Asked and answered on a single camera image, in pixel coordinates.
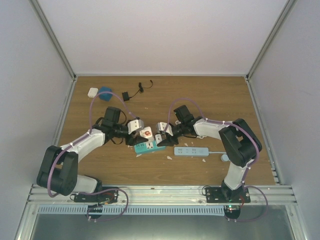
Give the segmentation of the light blue power strip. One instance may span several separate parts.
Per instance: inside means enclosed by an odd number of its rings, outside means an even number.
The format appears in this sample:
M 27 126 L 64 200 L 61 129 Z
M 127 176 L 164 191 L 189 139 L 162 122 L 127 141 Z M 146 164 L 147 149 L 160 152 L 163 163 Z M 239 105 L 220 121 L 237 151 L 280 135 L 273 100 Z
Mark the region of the light blue power strip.
M 176 157 L 208 157 L 209 149 L 207 147 L 174 147 L 174 155 Z

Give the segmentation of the white 66W usb charger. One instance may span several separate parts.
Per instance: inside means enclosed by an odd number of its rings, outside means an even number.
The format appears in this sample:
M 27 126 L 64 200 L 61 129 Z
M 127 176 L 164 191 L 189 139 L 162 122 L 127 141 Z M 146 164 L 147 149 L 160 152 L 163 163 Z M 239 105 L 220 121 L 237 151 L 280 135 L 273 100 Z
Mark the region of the white 66W usb charger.
M 163 139 L 162 139 L 162 135 L 161 134 L 156 134 L 155 136 L 154 136 L 154 138 L 155 138 L 155 142 L 156 142 L 156 144 L 159 144 Z

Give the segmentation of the blue cube plug adapter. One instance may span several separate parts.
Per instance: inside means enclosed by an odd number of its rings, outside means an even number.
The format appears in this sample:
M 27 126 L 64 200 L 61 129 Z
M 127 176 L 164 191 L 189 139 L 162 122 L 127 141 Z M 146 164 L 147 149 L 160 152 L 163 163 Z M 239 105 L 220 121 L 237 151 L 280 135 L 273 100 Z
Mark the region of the blue cube plug adapter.
M 106 86 L 102 86 L 99 90 L 98 90 L 98 97 L 99 99 L 105 101 L 105 102 L 109 102 L 112 98 L 112 94 L 110 93 L 112 92 L 112 89 Z

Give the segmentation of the white square plug adapter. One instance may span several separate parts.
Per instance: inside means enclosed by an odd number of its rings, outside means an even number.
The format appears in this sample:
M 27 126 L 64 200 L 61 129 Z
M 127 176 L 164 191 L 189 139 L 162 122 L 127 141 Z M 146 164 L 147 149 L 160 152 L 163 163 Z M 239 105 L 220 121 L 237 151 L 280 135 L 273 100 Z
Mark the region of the white square plug adapter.
M 88 96 L 89 98 L 94 98 L 94 97 L 97 95 L 98 91 L 99 91 L 98 88 L 91 87 L 91 88 L 89 89 L 88 93 L 87 93 L 87 96 Z

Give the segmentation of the white cube socket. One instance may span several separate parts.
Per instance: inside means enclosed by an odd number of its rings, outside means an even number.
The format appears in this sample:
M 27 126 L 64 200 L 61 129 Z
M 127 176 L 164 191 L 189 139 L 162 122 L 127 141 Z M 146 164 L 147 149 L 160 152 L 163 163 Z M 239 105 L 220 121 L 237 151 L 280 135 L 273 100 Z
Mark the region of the white cube socket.
M 139 135 L 143 138 L 148 139 L 149 141 L 154 140 L 154 135 L 152 133 L 152 129 L 150 126 L 147 126 L 147 127 L 143 128 L 142 130 L 140 130 Z

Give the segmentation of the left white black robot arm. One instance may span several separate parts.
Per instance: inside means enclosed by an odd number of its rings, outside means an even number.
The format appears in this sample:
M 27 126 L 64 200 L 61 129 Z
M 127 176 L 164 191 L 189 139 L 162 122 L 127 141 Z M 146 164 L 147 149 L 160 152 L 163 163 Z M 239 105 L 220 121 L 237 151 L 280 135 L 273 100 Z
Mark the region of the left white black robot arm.
M 119 122 L 121 114 L 121 109 L 108 107 L 104 116 L 79 138 L 62 146 L 48 147 L 36 178 L 37 185 L 45 188 L 51 198 L 81 193 L 92 202 L 101 200 L 103 189 L 98 186 L 99 180 L 92 176 L 79 175 L 79 162 L 95 149 L 113 142 L 115 138 L 128 146 L 147 142 L 147 139 L 139 134 L 145 127 L 144 122 L 139 117 Z

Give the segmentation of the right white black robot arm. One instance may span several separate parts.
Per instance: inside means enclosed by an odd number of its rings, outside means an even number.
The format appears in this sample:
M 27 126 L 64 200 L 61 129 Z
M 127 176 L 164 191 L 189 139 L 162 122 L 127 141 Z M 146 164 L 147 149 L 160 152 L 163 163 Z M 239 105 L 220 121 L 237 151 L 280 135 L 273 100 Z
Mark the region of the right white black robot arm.
M 179 137 L 185 135 L 220 140 L 230 161 L 227 175 L 221 183 L 221 196 L 228 203 L 234 202 L 245 191 L 247 172 L 260 157 L 263 147 L 257 136 L 242 118 L 217 121 L 203 116 L 194 117 L 185 105 L 173 112 L 180 123 L 157 123 L 157 132 L 165 135 L 157 146 L 173 147 L 179 143 Z

